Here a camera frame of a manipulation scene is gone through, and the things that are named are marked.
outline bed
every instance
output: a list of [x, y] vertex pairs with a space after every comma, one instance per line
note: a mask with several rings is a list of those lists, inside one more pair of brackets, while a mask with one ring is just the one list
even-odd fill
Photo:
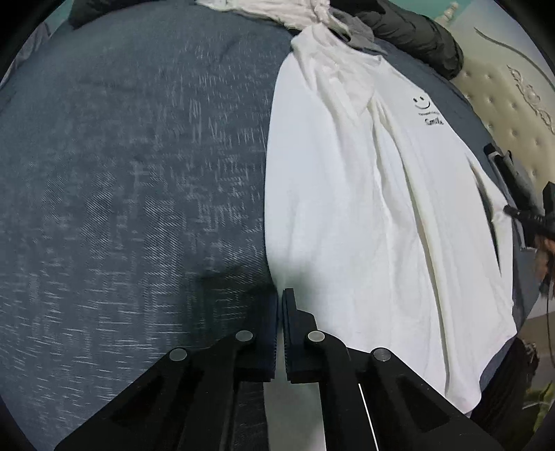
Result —
[[[197, 25], [207, 22], [232, 24], [236, 36], [214, 38]], [[160, 33], [161, 23], [173, 32]], [[0, 91], [0, 395], [38, 451], [53, 449], [169, 348], [198, 349], [234, 330], [251, 289], [272, 284], [265, 144], [276, 62], [289, 41], [269, 22], [146, 3], [78, 30], [62, 25]], [[492, 136], [539, 191], [555, 179], [549, 94], [541, 91], [542, 103], [532, 95], [528, 85], [540, 92], [542, 83], [529, 68], [500, 53], [505, 71], [461, 39], [465, 63], [451, 83], [376, 42], [492, 179], [483, 152]], [[185, 69], [192, 58], [201, 65]], [[514, 249], [520, 327], [538, 288], [533, 252]], [[509, 346], [484, 371], [483, 387]], [[263, 449], [260, 387], [246, 384], [241, 396], [257, 406], [242, 413], [243, 431]]]

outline printed logo on shirt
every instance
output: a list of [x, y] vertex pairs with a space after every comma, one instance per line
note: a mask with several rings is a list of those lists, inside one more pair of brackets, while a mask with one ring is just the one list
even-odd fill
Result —
[[425, 111], [428, 110], [432, 106], [432, 102], [429, 98], [425, 96], [418, 96], [412, 98], [413, 102], [415, 103], [415, 107], [422, 110], [422, 113], [418, 113], [420, 116], [430, 116], [432, 114], [435, 117], [425, 118], [424, 122], [426, 125], [433, 126], [433, 125], [443, 125], [443, 121], [440, 119], [441, 115], [439, 111]]

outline cream headboard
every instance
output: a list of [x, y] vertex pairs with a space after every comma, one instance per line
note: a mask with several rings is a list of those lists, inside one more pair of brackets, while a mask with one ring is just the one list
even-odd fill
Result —
[[472, 104], [497, 145], [522, 162], [541, 194], [555, 182], [555, 87], [518, 50], [474, 28], [459, 36], [465, 61], [453, 83]]

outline blue-gray fabric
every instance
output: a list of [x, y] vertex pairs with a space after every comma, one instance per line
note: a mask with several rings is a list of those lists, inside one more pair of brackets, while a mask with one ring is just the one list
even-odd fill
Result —
[[[376, 43], [493, 178], [460, 93]], [[265, 148], [289, 49], [270, 22], [146, 3], [57, 32], [0, 91], [0, 396], [38, 451], [175, 345], [239, 327], [271, 283]], [[537, 296], [526, 258], [519, 325]], [[263, 444], [260, 390], [243, 393], [256, 407], [239, 437]]]

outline silver rivet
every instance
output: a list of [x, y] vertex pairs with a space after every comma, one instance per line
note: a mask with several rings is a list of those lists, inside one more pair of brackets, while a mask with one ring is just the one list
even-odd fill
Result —
[[324, 341], [324, 338], [326, 338], [326, 336], [324, 335], [323, 332], [320, 332], [319, 330], [313, 330], [312, 332], [309, 333], [309, 340], [311, 342], [319, 343]]
[[374, 357], [381, 362], [386, 362], [391, 358], [391, 353], [386, 348], [377, 348], [374, 351]]
[[250, 330], [240, 330], [235, 334], [235, 338], [240, 342], [248, 342], [253, 339], [253, 333]]
[[175, 348], [170, 352], [170, 360], [173, 360], [174, 362], [185, 360], [185, 357], [187, 357], [187, 351], [183, 348]]

